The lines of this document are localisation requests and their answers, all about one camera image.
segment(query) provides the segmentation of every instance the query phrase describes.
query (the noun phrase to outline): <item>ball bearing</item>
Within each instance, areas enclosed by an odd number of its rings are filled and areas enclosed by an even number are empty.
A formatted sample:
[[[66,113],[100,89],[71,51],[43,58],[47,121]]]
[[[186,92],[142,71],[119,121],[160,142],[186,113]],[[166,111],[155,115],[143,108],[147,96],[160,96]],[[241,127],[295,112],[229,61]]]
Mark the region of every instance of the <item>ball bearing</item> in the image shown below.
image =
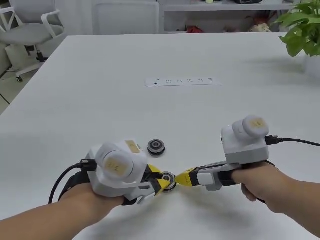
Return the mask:
[[[165,150],[166,150],[164,142],[159,139],[151,140],[148,143],[147,149],[149,154],[154,157],[161,156],[162,154],[165,153]]]

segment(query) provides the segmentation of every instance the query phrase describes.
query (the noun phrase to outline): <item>white table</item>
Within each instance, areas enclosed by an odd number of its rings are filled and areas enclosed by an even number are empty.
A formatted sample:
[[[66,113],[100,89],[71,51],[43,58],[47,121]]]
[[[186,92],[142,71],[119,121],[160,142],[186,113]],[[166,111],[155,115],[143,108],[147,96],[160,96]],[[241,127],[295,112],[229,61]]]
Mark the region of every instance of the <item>white table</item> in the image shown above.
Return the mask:
[[[319,142],[320,81],[303,75],[303,57],[289,57],[278,36],[68,37],[0,117],[0,219],[46,204],[58,176],[98,143],[135,137],[146,146],[159,138],[166,153],[150,162],[179,174],[223,160],[221,128],[248,114],[264,117],[272,134]],[[222,85],[145,87],[158,76],[212,76]],[[319,155],[320,148],[298,143],[270,147],[271,161],[303,181],[320,182]],[[76,239],[166,237],[316,239],[248,202],[239,186],[178,187],[149,204],[117,208]]]

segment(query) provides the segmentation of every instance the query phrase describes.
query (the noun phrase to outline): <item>hand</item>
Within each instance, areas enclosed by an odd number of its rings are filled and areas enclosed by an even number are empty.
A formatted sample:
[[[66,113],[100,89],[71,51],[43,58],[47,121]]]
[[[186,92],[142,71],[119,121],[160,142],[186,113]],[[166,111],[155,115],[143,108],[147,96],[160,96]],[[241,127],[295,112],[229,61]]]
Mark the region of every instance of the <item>hand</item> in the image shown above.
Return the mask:
[[[104,219],[112,209],[124,203],[123,197],[103,197],[94,193],[91,184],[84,183],[75,186],[66,192],[60,202],[79,206],[84,216],[88,219],[88,226],[96,224]]]
[[[282,212],[295,184],[294,179],[266,162],[236,170],[232,178],[237,184],[242,184],[242,192],[248,200],[262,199],[274,213]]]

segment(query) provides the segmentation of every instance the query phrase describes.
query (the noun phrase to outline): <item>power strip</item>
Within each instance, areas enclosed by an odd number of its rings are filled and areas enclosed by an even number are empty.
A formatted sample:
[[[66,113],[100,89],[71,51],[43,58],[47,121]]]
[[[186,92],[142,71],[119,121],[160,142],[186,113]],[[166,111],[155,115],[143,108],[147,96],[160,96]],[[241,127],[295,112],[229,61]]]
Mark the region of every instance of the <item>power strip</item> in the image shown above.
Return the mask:
[[[146,87],[221,85],[213,77],[151,77],[145,80]]]

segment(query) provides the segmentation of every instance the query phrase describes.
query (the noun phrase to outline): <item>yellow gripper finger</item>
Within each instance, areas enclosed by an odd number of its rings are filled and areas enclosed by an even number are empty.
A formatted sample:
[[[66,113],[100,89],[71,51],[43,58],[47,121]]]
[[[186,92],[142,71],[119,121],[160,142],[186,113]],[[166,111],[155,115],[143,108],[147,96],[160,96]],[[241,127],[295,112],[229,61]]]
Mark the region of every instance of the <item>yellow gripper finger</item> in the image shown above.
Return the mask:
[[[175,182],[187,187],[199,186],[198,171],[196,168],[190,168],[175,177]]]

